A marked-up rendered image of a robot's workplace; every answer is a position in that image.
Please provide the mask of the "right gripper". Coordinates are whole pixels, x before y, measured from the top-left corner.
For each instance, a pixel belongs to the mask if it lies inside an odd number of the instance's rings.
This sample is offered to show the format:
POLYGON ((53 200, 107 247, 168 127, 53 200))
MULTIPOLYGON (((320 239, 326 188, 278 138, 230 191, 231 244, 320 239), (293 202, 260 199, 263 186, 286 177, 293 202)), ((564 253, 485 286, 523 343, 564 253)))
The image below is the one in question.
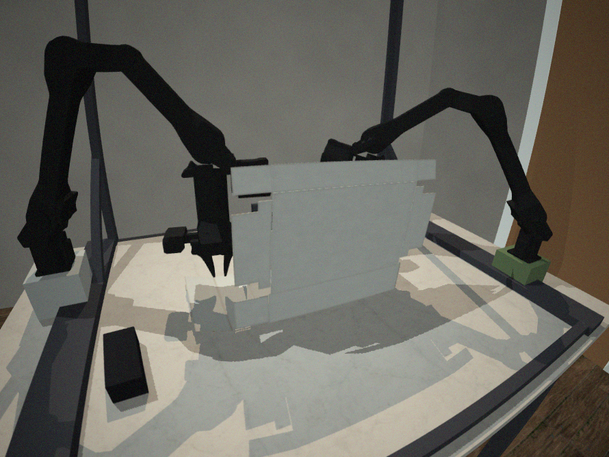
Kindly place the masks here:
MULTIPOLYGON (((229 219, 229 201, 228 199, 223 203, 213 205, 203 205, 196 202, 197 217, 200 213, 206 213, 207 218, 218 217, 218 211, 226 211, 226 215, 229 219)), ((162 240, 164 253, 181 253, 185 249, 185 244, 189 244, 192 247, 192 255, 198 255, 205 262, 211 275, 216 277, 215 267, 213 259, 211 257, 203 257, 200 251, 198 242, 198 232, 188 233, 186 226, 168 228, 165 232, 162 240)), ((227 276, 231 258, 233 256, 233 247, 230 247, 231 251, 229 254, 224 255, 224 276, 227 276)))

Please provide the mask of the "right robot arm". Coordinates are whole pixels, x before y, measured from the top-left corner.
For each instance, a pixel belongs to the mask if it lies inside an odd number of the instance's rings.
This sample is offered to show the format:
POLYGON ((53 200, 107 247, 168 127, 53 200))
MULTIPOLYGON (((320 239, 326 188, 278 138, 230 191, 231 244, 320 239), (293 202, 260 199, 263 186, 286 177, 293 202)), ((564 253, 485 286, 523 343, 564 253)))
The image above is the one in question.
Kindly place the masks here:
MULTIPOLYGON (((236 160, 225 146, 221 130, 191 109, 136 48, 56 37, 44 50, 49 102, 39 180, 29 199, 26 224, 17 237, 31 251, 36 277, 72 268, 75 252, 64 229, 77 211, 78 192, 70 190, 68 172, 79 105, 96 72, 120 70, 172 124, 194 160, 206 164, 190 161, 181 174, 182 178, 194 177, 197 203, 213 205, 228 199, 226 176, 231 175, 232 167, 268 165, 266 157, 236 160)), ((197 232, 204 257, 230 253, 232 230, 226 211, 218 211, 215 218, 198 214, 197 232)))

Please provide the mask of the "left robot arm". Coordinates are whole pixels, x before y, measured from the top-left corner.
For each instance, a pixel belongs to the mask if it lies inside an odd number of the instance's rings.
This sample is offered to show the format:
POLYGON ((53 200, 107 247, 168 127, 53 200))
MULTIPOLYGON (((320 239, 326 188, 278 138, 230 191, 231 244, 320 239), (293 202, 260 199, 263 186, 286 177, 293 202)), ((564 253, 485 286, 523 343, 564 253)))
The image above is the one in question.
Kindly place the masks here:
POLYGON ((541 257, 537 254, 541 243, 548 241, 553 233, 546 223, 547 214, 543 206, 530 189, 508 134, 504 105, 497 96, 477 96, 453 88, 445 88, 403 115, 365 130, 361 135, 361 141, 353 143, 352 146, 329 139, 320 161, 352 161, 354 156, 355 161, 385 160, 384 155, 377 157, 371 154, 380 153, 405 131, 450 106, 471 114, 489 138, 508 181, 512 200, 506 202, 510 207, 511 216, 516 219, 521 229, 515 247, 507 252, 526 263, 540 260, 541 257), (364 152, 368 152, 366 157, 358 155, 364 152))

